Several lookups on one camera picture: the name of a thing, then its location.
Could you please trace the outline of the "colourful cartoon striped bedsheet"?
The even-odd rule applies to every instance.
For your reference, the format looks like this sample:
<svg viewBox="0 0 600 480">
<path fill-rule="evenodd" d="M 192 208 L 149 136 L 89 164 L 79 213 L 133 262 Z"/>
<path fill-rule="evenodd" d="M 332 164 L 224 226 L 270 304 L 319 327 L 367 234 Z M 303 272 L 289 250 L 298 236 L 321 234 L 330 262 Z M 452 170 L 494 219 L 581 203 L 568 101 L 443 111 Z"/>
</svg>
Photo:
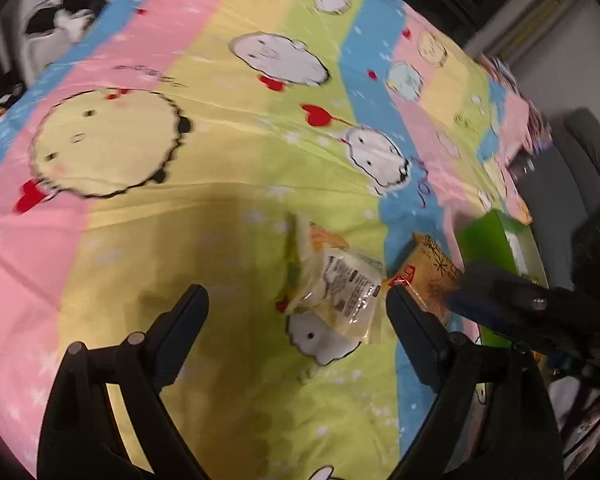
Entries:
<svg viewBox="0 0 600 480">
<path fill-rule="evenodd" d="M 112 0 L 0 120 L 0 436 L 35 470 L 68 344 L 193 283 L 163 401 L 215 479 L 383 479 L 432 401 L 389 324 L 318 365 L 283 311 L 309 220 L 394 271 L 417 233 L 531 218 L 529 104 L 403 0 Z"/>
</svg>

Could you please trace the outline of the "green white cardboard box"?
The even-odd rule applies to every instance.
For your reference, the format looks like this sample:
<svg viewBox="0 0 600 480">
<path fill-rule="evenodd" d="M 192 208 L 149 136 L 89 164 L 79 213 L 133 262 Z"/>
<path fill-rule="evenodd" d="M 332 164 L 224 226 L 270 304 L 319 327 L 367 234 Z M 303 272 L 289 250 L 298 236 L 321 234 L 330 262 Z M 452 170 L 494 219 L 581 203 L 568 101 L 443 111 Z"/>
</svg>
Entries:
<svg viewBox="0 0 600 480">
<path fill-rule="evenodd" d="M 469 269 L 471 263 L 485 263 L 510 274 L 548 287 L 546 274 L 538 246 L 535 244 L 530 226 L 520 223 L 504 212 L 493 209 L 467 226 L 455 231 L 458 249 Z M 480 321 L 469 310 L 475 303 L 464 290 L 456 290 L 450 295 L 452 311 L 478 325 L 470 332 L 474 341 L 489 347 L 509 348 L 512 341 L 494 328 Z"/>
</svg>

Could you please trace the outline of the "black white clothes pile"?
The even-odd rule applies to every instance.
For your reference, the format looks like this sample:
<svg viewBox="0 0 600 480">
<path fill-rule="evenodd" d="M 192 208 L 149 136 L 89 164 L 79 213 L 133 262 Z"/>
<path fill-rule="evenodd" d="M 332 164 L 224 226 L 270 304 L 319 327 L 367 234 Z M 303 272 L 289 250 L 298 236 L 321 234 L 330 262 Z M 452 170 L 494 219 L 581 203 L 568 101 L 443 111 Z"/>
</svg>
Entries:
<svg viewBox="0 0 600 480">
<path fill-rule="evenodd" d="M 23 22 L 27 38 L 63 32 L 72 44 L 79 42 L 102 13 L 108 0 L 45 0 Z"/>
</svg>

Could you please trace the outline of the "clear yellow-green snack packet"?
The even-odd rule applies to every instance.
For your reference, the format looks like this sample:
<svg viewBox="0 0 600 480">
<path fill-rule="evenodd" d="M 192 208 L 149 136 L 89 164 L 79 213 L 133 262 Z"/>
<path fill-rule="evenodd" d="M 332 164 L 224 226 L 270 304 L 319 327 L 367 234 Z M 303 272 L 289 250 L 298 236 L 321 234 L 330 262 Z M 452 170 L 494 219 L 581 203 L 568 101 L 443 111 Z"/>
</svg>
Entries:
<svg viewBox="0 0 600 480">
<path fill-rule="evenodd" d="M 306 217 L 287 220 L 286 276 L 276 309 L 287 316 L 312 313 L 340 336 L 375 341 L 384 265 Z"/>
</svg>

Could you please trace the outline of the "yellow rice cracker bag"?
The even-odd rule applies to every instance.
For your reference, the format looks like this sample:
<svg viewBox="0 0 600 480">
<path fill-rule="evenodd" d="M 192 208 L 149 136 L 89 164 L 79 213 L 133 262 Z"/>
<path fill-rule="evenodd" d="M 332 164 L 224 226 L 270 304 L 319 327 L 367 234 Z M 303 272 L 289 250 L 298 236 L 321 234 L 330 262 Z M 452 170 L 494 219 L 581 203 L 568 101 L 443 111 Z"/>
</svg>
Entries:
<svg viewBox="0 0 600 480">
<path fill-rule="evenodd" d="M 451 317 L 448 295 L 457 289 L 460 269 L 430 235 L 414 232 L 413 240 L 413 249 L 388 286 L 405 288 L 424 312 L 445 326 Z"/>
</svg>

